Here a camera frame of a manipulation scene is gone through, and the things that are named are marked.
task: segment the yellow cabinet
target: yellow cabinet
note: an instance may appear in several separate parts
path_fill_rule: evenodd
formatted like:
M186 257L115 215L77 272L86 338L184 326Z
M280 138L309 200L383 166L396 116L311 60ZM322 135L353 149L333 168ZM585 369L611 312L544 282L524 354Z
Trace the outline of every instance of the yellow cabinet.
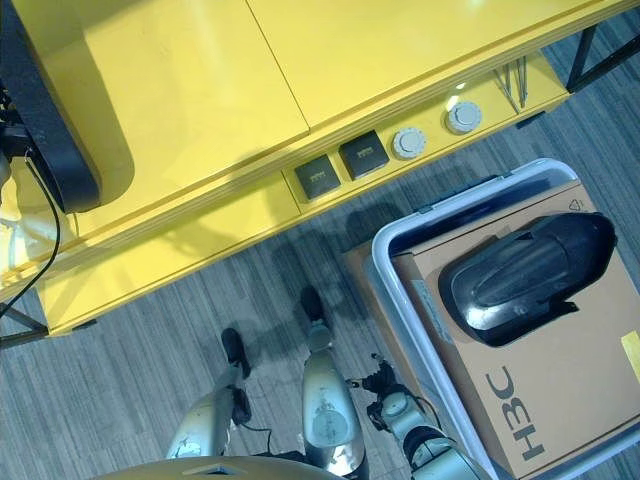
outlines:
M244 0L14 3L100 177L80 236L308 130Z
M311 127L616 2L248 0Z

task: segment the white plastic bin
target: white plastic bin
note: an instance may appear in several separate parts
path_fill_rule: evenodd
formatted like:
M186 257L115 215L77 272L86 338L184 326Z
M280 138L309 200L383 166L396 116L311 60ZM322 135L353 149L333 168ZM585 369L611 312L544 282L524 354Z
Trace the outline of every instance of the white plastic bin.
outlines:
M495 479L509 476L504 471L499 474L489 459L393 268L391 257L425 240L577 179L576 173L562 162L550 158L535 160L386 225L376 234L371 257L365 263L368 281L407 349L419 380L434 395L436 407L446 414L443 423L454 430L449 433L457 437L468 454ZM640 427L635 427L537 478L574 478L638 441Z

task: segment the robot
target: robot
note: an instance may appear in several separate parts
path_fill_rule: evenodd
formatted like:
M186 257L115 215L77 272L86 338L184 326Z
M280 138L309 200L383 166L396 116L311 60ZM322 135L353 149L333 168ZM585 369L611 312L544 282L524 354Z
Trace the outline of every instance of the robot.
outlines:
M187 412L161 462L106 475L105 480L177 480L226 475L246 480L368 479L362 429L349 388L375 394L367 416L376 429L391 433L411 466L415 480L490 480L440 428L433 409L425 410L406 386L398 383L389 363L373 354L378 370L364 379L345 380L331 353L331 333L320 297L307 287L302 306L311 327L309 357L303 374L303 437L305 453L270 451L256 456L225 457L231 422L245 425L251 408L243 389L250 372L240 334L222 332L228 366L215 390Z

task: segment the white knob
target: white knob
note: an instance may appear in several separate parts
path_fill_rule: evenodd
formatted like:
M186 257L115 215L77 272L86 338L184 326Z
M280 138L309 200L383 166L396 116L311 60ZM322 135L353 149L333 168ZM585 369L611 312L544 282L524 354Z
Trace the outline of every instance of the white knob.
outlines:
M447 116L447 126L453 133L469 133L482 121L482 110L473 102L456 103Z
M400 158L416 158L427 146L427 137L418 128L403 128L393 137L393 151Z

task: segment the cardboard box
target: cardboard box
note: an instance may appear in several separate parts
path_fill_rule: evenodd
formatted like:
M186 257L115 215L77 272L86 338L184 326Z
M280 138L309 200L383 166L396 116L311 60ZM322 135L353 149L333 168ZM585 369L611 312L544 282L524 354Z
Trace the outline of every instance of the cardboard box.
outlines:
M438 277L494 235L540 216L593 210L573 182L394 258L487 452L516 478L534 477L640 421L640 372L634 347L622 340L638 338L640 297L616 251L606 273L570 298L578 312L492 348L449 316Z

